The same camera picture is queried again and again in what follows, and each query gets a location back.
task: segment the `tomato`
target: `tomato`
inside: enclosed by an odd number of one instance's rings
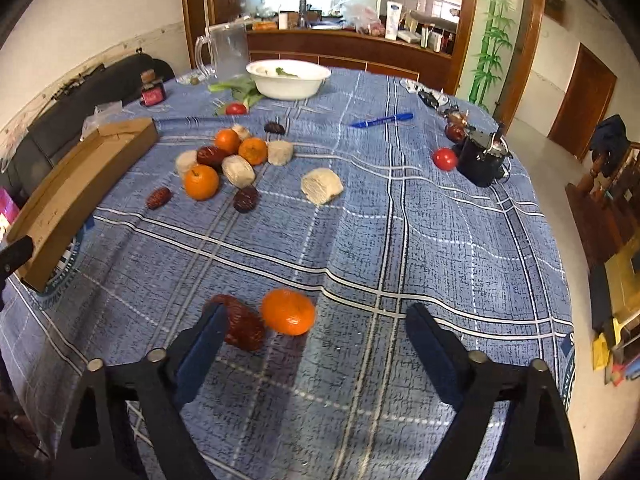
[[[458,165],[458,158],[450,148],[439,148],[431,155],[433,163],[443,171],[451,171]]]
[[[226,115],[244,115],[246,113],[246,106],[242,103],[231,103],[225,108]]]

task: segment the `tangerine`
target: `tangerine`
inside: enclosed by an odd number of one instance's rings
[[[238,148],[238,155],[246,160],[252,166],[258,166],[267,160],[269,151],[267,149],[267,143],[258,137],[250,137],[245,139]]]
[[[276,288],[265,294],[260,312],[266,326],[286,335],[301,335],[316,320],[311,300],[288,288]]]
[[[213,140],[214,144],[221,150],[225,150],[229,155],[235,155],[238,153],[240,147],[240,137],[231,128],[220,130],[216,133],[216,137]]]
[[[194,200],[206,200],[216,194],[220,177],[216,170],[203,164],[196,164],[184,175],[184,190]]]

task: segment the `tablecloth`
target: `tablecloth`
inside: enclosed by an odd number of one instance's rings
[[[140,359],[193,326],[214,294],[257,308],[289,287],[316,304],[315,326],[297,338],[268,332],[264,349],[224,344],[182,416],[219,478],[417,478],[454,416],[434,392],[406,338],[404,313],[423,302],[468,349],[495,361],[550,365],[568,405],[574,346],[558,249],[526,170],[480,189],[440,171],[431,153],[450,146],[445,121],[397,78],[333,69],[320,93],[264,99],[247,116],[213,117],[203,84],[166,85],[168,99],[138,103],[117,119],[152,116],[159,142],[111,189],[69,245],[43,294],[14,277],[4,292],[0,349],[24,408],[46,446],[60,437],[86,362]],[[470,122],[494,121],[466,102]],[[403,123],[349,124],[411,111]],[[232,207],[223,179],[195,202],[174,160],[238,122],[266,140],[277,120],[296,155],[257,168],[257,209]],[[300,190],[313,168],[331,168],[344,192],[315,206]],[[159,186],[174,192],[150,211]],[[131,421],[150,478],[162,478],[140,412]],[[497,406],[473,478],[497,445]]]

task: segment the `clear plastic jug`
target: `clear plastic jug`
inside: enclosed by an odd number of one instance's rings
[[[209,44],[211,66],[202,61],[202,47]],[[246,74],[249,64],[249,46],[243,22],[220,23],[209,27],[206,36],[200,36],[195,45],[196,66],[205,77],[219,82]]]

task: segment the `beige round food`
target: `beige round food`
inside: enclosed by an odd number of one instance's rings
[[[293,156],[293,144],[286,140],[272,140],[268,143],[268,161],[274,166],[284,166]]]
[[[300,188],[316,205],[326,204],[344,190],[340,177],[329,168],[316,168],[307,173],[302,177]]]
[[[181,153],[175,159],[175,172],[180,176],[180,178],[184,178],[187,171],[198,163],[197,159],[197,150],[189,150],[188,152]]]
[[[254,168],[240,155],[231,155],[223,160],[222,173],[229,179],[229,182],[240,189],[255,180]]]
[[[234,124],[231,129],[235,131],[236,134],[238,134],[240,140],[247,140],[249,137],[251,137],[251,132],[244,126],[242,126],[242,124]]]

